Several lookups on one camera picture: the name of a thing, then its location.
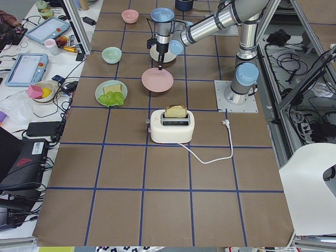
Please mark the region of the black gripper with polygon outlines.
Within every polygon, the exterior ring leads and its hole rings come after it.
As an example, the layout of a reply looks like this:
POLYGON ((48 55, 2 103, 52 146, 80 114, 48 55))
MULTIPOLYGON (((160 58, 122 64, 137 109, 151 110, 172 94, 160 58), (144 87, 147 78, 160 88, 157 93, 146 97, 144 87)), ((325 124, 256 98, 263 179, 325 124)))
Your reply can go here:
POLYGON ((158 57, 158 70, 162 70, 163 68, 163 61, 164 61, 164 56, 169 50, 169 44, 162 44, 160 42, 156 43, 156 51, 159 53, 158 57))

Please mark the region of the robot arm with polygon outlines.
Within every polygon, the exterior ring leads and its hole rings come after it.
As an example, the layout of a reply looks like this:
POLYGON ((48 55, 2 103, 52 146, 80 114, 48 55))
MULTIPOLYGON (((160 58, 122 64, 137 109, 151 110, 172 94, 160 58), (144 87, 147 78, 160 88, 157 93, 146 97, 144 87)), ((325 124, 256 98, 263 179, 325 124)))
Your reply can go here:
POLYGON ((168 51, 180 55, 187 46, 230 26, 241 24, 243 33, 236 52, 235 78, 229 94, 239 98, 246 96, 251 85, 247 86, 238 80, 239 66, 245 62, 252 63, 257 56, 259 18, 268 4, 269 1, 220 1, 215 13, 195 24, 176 19, 169 8, 154 9, 151 19, 158 24, 156 51, 159 53, 156 70, 163 73, 163 61, 168 51))

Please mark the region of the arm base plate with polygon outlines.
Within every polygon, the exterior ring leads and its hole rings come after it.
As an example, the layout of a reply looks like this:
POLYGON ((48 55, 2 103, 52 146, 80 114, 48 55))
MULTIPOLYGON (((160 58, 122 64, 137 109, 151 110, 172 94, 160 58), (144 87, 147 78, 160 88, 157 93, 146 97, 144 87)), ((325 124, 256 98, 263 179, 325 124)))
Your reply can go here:
POLYGON ((258 113, 253 89, 248 94, 239 95, 232 91, 231 81, 215 80, 217 110, 228 113, 258 113))

